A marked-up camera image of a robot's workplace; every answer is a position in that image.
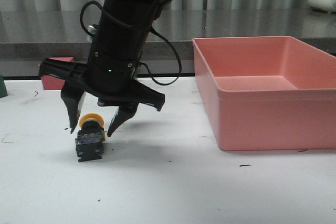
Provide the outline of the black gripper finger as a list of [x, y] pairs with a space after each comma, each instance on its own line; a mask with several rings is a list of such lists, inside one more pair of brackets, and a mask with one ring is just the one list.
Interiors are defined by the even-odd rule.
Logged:
[[61, 89], [60, 96], [68, 112], [69, 128], [70, 133], [72, 134], [79, 121], [85, 92], [79, 88], [73, 87], [68, 82], [65, 82]]
[[107, 136], [110, 137], [124, 122], [134, 117], [137, 106], [120, 106], [110, 122]]

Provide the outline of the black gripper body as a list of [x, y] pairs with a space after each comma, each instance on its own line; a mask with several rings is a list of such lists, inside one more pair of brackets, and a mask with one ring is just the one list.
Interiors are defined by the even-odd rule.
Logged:
[[84, 63], [44, 59], [39, 76], [52, 76], [99, 99], [100, 106], [142, 103], [161, 110], [165, 96], [134, 79], [154, 12], [103, 11]]

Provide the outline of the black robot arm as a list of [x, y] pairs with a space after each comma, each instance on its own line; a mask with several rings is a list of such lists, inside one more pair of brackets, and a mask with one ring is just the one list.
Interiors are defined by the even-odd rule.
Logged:
[[87, 63], [44, 59], [40, 76], [52, 76], [65, 82], [61, 98], [74, 130], [80, 117], [85, 93], [98, 98], [100, 106], [117, 106], [108, 134], [132, 118], [139, 104], [161, 110], [165, 96], [136, 81], [144, 43], [154, 33], [153, 22], [172, 0], [104, 0], [101, 16]]

